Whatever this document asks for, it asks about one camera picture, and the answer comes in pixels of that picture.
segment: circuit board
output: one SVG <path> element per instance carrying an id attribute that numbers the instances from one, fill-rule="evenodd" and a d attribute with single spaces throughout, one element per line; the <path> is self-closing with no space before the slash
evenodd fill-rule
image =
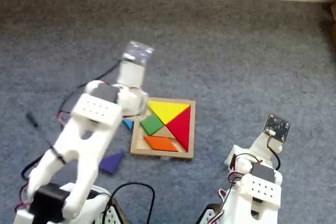
<path id="1" fill-rule="evenodd" d="M 264 133 L 272 135 L 276 140 L 284 143 L 290 128 L 290 123 L 280 117 L 270 114 L 264 127 Z"/>

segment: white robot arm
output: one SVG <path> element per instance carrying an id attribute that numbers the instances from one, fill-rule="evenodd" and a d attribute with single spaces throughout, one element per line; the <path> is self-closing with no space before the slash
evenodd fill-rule
<path id="1" fill-rule="evenodd" d="M 41 204 L 50 200 L 49 209 L 53 208 L 51 215 L 58 216 L 48 223 L 59 223 L 63 219 L 64 223 L 92 223 L 102 213 L 108 200 L 108 192 L 97 187 L 96 191 L 105 195 L 96 197 L 99 198 L 95 199 L 99 201 L 95 208 L 97 213 L 91 212 L 92 220 L 86 216 L 83 222 L 83 215 L 86 213 L 82 211 L 83 206 L 85 208 L 85 203 L 92 201 L 87 198 L 98 176 L 99 163 L 120 122 L 125 117 L 145 113 L 148 95 L 141 90 L 141 86 L 145 64 L 152 53 L 152 48 L 131 41 L 120 61 L 118 84 L 110 86 L 95 80 L 86 85 L 84 93 L 71 111 L 70 120 L 54 144 L 54 150 L 65 163 L 78 160 L 76 183 L 60 189 L 44 187 L 49 185 L 53 175 L 65 165 L 55 155 L 55 151 L 48 150 L 29 176 L 27 197 L 32 203 L 30 209 L 18 211 L 15 224 L 39 223 L 36 220 L 39 218 L 36 217 L 36 211 L 40 213 L 45 209 L 39 206 L 40 209 L 36 210 L 38 200 Z M 55 211 L 61 211 L 61 215 L 54 213 Z"/>
<path id="2" fill-rule="evenodd" d="M 276 224 L 281 202 L 282 174 L 271 157 L 282 151 L 290 124 L 269 115 L 261 135 L 250 149 L 234 145 L 225 160 L 231 188 L 220 189 L 223 203 L 209 204 L 197 224 Z"/>

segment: tangram piece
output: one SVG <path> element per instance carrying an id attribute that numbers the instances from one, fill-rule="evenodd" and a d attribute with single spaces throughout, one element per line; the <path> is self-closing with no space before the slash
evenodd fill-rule
<path id="1" fill-rule="evenodd" d="M 156 101 L 149 102 L 149 108 L 165 125 L 188 107 L 190 107 L 190 104 Z"/>
<path id="2" fill-rule="evenodd" d="M 162 127 L 157 132 L 155 132 L 152 136 L 163 136 L 168 138 L 175 138 L 173 133 L 170 132 L 170 130 L 167 128 L 167 126 Z"/>
<path id="3" fill-rule="evenodd" d="M 126 127 L 130 130 L 130 132 L 132 132 L 134 122 L 129 119 L 124 119 L 123 122 L 126 125 Z"/>
<path id="4" fill-rule="evenodd" d="M 152 149 L 157 151 L 177 152 L 178 150 L 172 144 L 169 138 L 159 136 L 144 136 Z"/>
<path id="5" fill-rule="evenodd" d="M 140 122 L 140 124 L 149 136 L 153 135 L 164 126 L 155 114 L 147 116 Z"/>
<path id="6" fill-rule="evenodd" d="M 167 128 L 186 151 L 189 150 L 190 111 L 188 107 L 167 124 Z"/>
<path id="7" fill-rule="evenodd" d="M 125 157 L 124 152 L 104 157 L 100 162 L 99 169 L 104 170 L 110 174 L 114 174 L 117 171 L 123 157 Z"/>

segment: tangram puzzle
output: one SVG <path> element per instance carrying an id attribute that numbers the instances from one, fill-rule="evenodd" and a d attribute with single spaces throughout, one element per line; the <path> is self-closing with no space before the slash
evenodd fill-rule
<path id="1" fill-rule="evenodd" d="M 150 98 L 146 116 L 134 120 L 132 154 L 193 158 L 195 101 Z"/>

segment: green square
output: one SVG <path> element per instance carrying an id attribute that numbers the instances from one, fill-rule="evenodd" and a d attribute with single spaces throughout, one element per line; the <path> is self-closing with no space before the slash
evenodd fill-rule
<path id="1" fill-rule="evenodd" d="M 157 132 L 164 126 L 161 120 L 155 114 L 147 116 L 144 120 L 140 122 L 140 124 L 146 131 L 148 136 L 153 135 L 155 132 Z"/>

